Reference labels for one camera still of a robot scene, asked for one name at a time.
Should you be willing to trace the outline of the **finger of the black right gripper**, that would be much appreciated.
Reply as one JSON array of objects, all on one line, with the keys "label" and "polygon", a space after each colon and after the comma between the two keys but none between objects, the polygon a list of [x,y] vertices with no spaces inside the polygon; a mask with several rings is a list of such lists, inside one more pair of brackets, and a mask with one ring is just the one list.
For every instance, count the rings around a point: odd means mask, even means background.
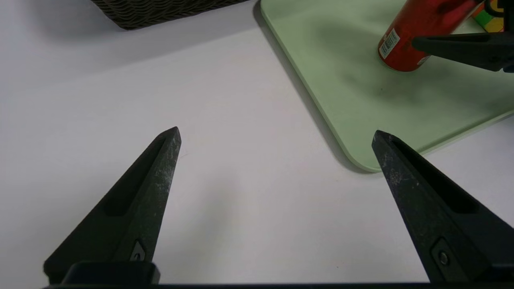
[{"label": "finger of the black right gripper", "polygon": [[416,37],[412,46],[417,51],[487,71],[512,73],[514,69],[511,32]]}]

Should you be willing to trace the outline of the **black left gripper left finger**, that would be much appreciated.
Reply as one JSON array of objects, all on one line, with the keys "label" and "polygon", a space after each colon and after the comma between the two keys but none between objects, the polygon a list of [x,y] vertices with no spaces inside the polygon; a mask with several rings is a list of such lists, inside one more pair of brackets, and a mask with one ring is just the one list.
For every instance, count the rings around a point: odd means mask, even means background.
[{"label": "black left gripper left finger", "polygon": [[181,147],[160,133],[44,262],[49,283],[158,283],[153,263]]}]

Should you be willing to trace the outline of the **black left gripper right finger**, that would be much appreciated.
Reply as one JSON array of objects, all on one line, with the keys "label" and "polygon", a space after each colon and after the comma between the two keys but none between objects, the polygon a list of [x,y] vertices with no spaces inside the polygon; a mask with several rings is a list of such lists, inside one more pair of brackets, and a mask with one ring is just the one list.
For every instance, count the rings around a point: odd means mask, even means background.
[{"label": "black left gripper right finger", "polygon": [[431,283],[512,283],[514,231],[398,137],[376,159]]}]

